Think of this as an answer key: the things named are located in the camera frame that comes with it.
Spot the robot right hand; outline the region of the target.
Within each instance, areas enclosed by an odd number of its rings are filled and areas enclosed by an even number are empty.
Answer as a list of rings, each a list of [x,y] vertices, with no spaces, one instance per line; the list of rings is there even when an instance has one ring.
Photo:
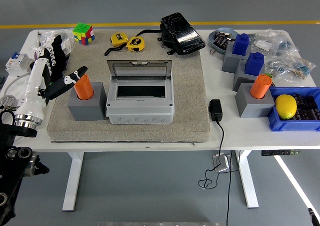
[[[312,208],[308,208],[310,219],[313,226],[320,226],[320,222]]]

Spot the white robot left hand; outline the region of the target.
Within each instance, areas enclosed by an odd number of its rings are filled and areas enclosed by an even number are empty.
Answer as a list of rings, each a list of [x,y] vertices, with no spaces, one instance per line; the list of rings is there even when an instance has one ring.
[[[40,125],[44,119],[44,107],[61,94],[71,89],[87,71],[82,66],[69,75],[64,75],[66,55],[62,49],[61,35],[35,52],[24,102],[15,112],[15,121],[28,121]]]

